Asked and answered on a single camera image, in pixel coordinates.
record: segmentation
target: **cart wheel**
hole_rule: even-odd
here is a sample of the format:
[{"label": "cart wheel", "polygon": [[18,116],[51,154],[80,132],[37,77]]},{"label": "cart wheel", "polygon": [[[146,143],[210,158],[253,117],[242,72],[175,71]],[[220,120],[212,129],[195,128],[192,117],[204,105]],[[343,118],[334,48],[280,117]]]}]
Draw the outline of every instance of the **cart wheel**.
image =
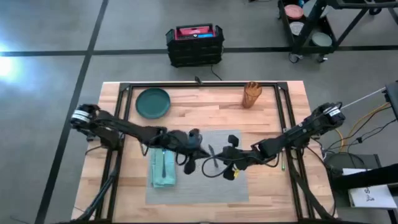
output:
[{"label": "cart wheel", "polygon": [[290,60],[290,62],[292,62],[292,63],[297,63],[297,62],[299,62],[300,57],[299,57],[298,55],[289,53],[289,60]]},{"label": "cart wheel", "polygon": [[323,63],[323,62],[326,62],[327,60],[328,60],[328,59],[325,58],[324,55],[318,55],[318,56],[317,56],[317,62],[318,62],[318,63]]},{"label": "cart wheel", "polygon": [[369,15],[375,16],[381,12],[381,8],[379,9],[370,9],[369,10]]}]

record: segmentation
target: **wooden cup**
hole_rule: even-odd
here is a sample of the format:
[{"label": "wooden cup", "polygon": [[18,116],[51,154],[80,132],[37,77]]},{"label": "wooden cup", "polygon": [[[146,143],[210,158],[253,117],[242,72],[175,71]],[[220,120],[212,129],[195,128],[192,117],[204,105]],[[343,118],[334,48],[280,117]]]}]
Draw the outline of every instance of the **wooden cup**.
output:
[{"label": "wooden cup", "polygon": [[252,107],[261,93],[262,87],[260,83],[248,82],[244,86],[242,106],[244,108]]}]

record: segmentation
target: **black cart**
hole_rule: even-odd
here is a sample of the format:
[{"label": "black cart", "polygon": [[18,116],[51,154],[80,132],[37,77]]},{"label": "black cart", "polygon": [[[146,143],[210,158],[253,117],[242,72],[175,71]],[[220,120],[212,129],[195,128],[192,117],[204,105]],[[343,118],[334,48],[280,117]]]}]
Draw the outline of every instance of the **black cart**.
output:
[{"label": "black cart", "polygon": [[[354,28],[359,20],[369,11],[370,15],[376,15],[380,13],[382,8],[389,8],[392,16],[397,17],[393,8],[398,7],[398,1],[396,0],[317,0],[310,15],[305,18],[304,16],[299,20],[291,20],[287,17],[285,12],[285,6],[289,4],[298,4],[298,0],[279,0],[279,19],[282,20],[285,32],[287,34],[287,40],[292,51],[289,53],[289,60],[292,63],[297,63],[304,55],[316,54],[316,61],[322,63],[327,60],[325,55],[333,53],[348,35],[348,33]],[[354,20],[349,24],[347,29],[342,33],[339,39],[336,39],[327,17],[321,18],[323,10],[329,5],[334,9],[362,9]],[[298,36],[292,34],[289,24],[291,22],[303,22],[304,26]],[[332,45],[329,47],[312,46],[309,44],[309,37],[312,31],[317,28],[321,32],[330,36]]]}]

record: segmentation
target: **folded towel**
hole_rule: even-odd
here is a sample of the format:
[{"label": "folded towel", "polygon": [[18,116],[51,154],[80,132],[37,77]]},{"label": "folded towel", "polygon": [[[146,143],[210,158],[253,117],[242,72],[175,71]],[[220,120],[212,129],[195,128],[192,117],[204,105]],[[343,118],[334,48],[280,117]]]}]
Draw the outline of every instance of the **folded towel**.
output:
[{"label": "folded towel", "polygon": [[155,188],[175,185],[174,153],[159,148],[150,149],[151,183]]}]

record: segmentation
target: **gray mat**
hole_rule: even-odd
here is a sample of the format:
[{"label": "gray mat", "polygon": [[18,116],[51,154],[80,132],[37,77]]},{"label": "gray mat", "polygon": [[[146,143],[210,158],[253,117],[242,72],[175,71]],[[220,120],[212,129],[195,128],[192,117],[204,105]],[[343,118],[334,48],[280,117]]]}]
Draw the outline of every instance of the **gray mat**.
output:
[{"label": "gray mat", "polygon": [[[210,153],[208,145],[210,144],[215,154],[223,150],[223,146],[228,143],[228,135],[233,134],[241,139],[241,132],[238,130],[227,131],[204,131],[202,147]],[[248,183],[244,172],[240,172],[235,180],[230,181],[219,176],[216,178],[207,178],[201,173],[201,165],[204,159],[197,160],[197,168],[194,173],[186,175],[183,172],[183,166],[176,164],[177,183],[174,187],[155,189],[150,184],[150,178],[147,178],[146,204],[180,204],[180,203],[230,203],[249,201]],[[217,161],[216,168],[213,161],[208,161],[205,165],[205,172],[209,175],[221,172],[225,165]]]}]

